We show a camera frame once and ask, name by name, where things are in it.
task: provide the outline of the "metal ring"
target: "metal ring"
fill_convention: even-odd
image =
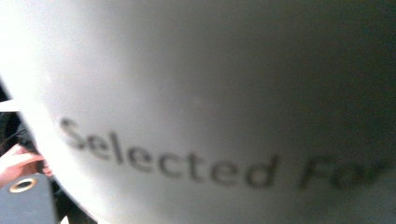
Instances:
[[[9,192],[21,193],[28,189],[31,189],[36,183],[37,180],[35,178],[26,178],[18,181],[16,184],[13,184],[11,187],[9,187]]]

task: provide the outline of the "finger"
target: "finger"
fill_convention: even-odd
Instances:
[[[9,151],[4,154],[4,156],[19,155],[26,152],[28,152],[26,148],[24,148],[20,144],[16,144],[12,148],[10,148]]]
[[[47,161],[43,161],[43,167],[49,167],[49,164],[47,163]]]
[[[22,171],[23,175],[33,175],[33,174],[38,173],[37,166],[36,166],[35,162],[31,162],[31,163],[28,163],[28,164],[22,166],[22,170],[23,170]]]
[[[51,177],[52,176],[52,170],[49,167],[44,167],[43,168],[43,173],[44,175]]]
[[[21,155],[14,155],[12,157],[12,163],[15,166],[23,166],[33,161],[43,161],[44,157],[41,155],[37,155],[32,152],[23,153]]]

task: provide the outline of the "human hand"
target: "human hand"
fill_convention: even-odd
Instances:
[[[0,188],[18,177],[37,173],[35,161],[43,160],[41,155],[29,152],[19,144],[15,145],[0,157]],[[51,174],[48,166],[44,168],[44,172]]]
[[[52,176],[52,170],[49,168],[49,165],[47,164],[47,161],[44,161],[43,174],[48,176],[48,177]]]

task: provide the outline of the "black object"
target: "black object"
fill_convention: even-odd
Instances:
[[[0,224],[97,224],[46,175],[20,177],[0,189]]]
[[[0,156],[18,143],[16,137],[21,120],[15,112],[0,113]]]
[[[0,190],[0,224],[54,224],[50,180],[45,175],[28,175],[8,183]]]
[[[35,148],[34,139],[32,135],[27,131],[24,127],[23,123],[18,126],[17,129],[17,137],[18,143],[25,147],[28,151],[33,152],[35,154],[39,154],[37,149]]]

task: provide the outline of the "white cup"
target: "white cup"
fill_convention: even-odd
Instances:
[[[396,220],[387,3],[1,5],[2,79],[98,220]]]

